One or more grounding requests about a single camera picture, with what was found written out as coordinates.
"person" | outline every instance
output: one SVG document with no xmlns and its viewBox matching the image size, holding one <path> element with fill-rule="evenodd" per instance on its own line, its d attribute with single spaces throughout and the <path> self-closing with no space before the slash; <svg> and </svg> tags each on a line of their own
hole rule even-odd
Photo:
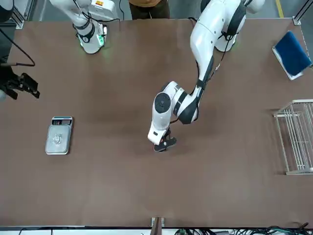
<svg viewBox="0 0 313 235">
<path fill-rule="evenodd" d="M 170 18 L 167 0 L 129 0 L 133 20 Z"/>
</svg>

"label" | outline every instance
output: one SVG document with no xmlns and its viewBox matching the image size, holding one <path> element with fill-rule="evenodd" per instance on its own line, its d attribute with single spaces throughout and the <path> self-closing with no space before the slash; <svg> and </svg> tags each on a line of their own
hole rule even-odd
<svg viewBox="0 0 313 235">
<path fill-rule="evenodd" d="M 96 1 L 96 4 L 99 6 L 103 6 L 103 2 L 102 1 Z"/>
</svg>

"table surface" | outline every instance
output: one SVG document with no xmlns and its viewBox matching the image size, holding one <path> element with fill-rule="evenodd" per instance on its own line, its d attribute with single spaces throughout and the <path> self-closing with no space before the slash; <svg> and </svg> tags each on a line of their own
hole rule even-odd
<svg viewBox="0 0 313 235">
<path fill-rule="evenodd" d="M 39 82 L 0 104 L 0 225 L 267 227 L 311 222 L 312 176 L 286 176 L 273 110 L 312 98 L 312 71 L 289 81 L 271 47 L 291 19 L 248 19 L 208 84 L 199 120 L 172 125 L 155 153 L 152 103 L 167 81 L 192 91 L 188 20 L 109 24 L 106 48 L 79 46 L 71 23 L 27 22 L 15 41 Z M 215 51 L 215 65 L 221 53 Z M 26 62 L 16 48 L 9 61 Z M 51 118 L 75 118 L 70 153 L 47 156 Z"/>
</svg>

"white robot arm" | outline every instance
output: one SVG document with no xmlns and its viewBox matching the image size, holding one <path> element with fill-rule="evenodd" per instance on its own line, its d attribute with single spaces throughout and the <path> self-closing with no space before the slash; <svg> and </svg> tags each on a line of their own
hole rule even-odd
<svg viewBox="0 0 313 235">
<path fill-rule="evenodd" d="M 115 4 L 111 0 L 50 0 L 73 22 L 81 46 L 88 54 L 95 54 L 104 45 L 106 28 L 97 21 L 111 21 L 117 18 Z"/>
<path fill-rule="evenodd" d="M 264 3 L 264 0 L 252 0 L 250 4 L 255 1 L 259 3 L 255 3 L 255 8 L 262 5 L 261 2 Z M 241 0 L 207 0 L 207 2 L 190 37 L 190 47 L 200 70 L 193 91 L 188 94 L 172 81 L 166 84 L 154 99 L 148 139 L 155 145 L 155 151 L 165 151 L 176 143 L 175 138 L 170 138 L 172 113 L 183 124 L 197 120 L 200 100 L 213 69 L 214 46 L 218 45 L 217 49 L 223 48 L 223 51 L 228 51 L 245 22 L 247 6 Z"/>
</svg>

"wire rack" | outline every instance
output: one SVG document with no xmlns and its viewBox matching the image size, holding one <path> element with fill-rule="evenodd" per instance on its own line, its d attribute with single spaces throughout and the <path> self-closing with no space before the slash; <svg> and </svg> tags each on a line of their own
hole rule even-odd
<svg viewBox="0 0 313 235">
<path fill-rule="evenodd" d="M 274 113 L 287 175 L 313 175 L 313 99 L 293 100 Z"/>
</svg>

